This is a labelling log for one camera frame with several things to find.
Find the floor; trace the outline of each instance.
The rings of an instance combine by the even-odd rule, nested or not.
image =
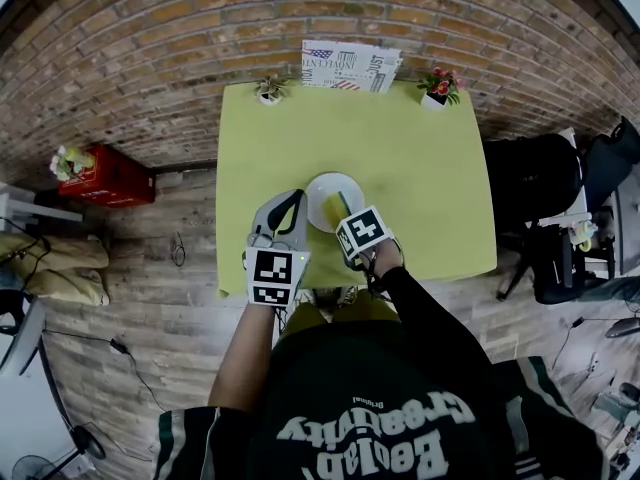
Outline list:
[[[108,213],[111,264],[104,281],[111,304],[102,308],[51,302],[51,330],[106,339],[118,337],[138,371],[166,409],[206,403],[217,368],[244,307],[241,297],[216,295],[215,171],[163,175],[155,204]],[[178,268],[171,252],[180,233],[186,261]],[[624,304],[569,303],[552,309],[533,300],[525,281],[507,302],[495,293],[515,257],[501,254],[495,271],[425,287],[477,336],[494,361],[543,355],[551,365],[578,316],[629,316]],[[605,439],[615,422],[590,411],[594,397],[614,380],[640,380],[640,335],[608,340],[612,322],[586,322],[574,329],[552,375],[576,413]],[[135,375],[127,356],[100,341],[45,335],[47,353],[74,424],[89,426],[107,451],[99,473],[83,478],[148,479],[161,410]],[[598,372],[586,378],[597,351]]]

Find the red crate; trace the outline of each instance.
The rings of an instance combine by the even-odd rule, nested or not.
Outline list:
[[[93,146],[87,152],[96,157],[95,165],[62,182],[61,196],[109,208],[153,203],[156,178],[149,169],[109,146]]]

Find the white plate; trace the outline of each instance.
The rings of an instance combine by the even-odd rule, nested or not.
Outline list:
[[[322,211],[322,205],[331,194],[342,192],[352,213],[364,210],[364,194],[360,186],[346,174],[329,172],[315,178],[307,187],[307,217],[320,231],[333,233],[331,224]]]

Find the hand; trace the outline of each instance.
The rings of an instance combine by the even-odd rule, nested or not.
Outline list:
[[[374,274],[378,279],[382,279],[389,270],[395,267],[401,267],[403,264],[402,253],[398,245],[387,238],[379,244],[376,244],[371,249],[364,251],[360,254],[360,259],[365,268],[369,268],[369,258],[371,258],[372,251],[376,251],[376,261],[374,265]]]

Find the potted plant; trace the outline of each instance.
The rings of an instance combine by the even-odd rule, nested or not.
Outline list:
[[[278,75],[267,76],[258,82],[256,97],[264,105],[277,105],[284,98],[284,86],[286,80],[279,80]]]
[[[456,76],[455,71],[444,71],[440,68],[427,74],[418,85],[418,89],[424,89],[425,93],[420,104],[432,110],[441,110],[447,101],[453,105],[460,103],[458,88],[462,87],[462,81]]]

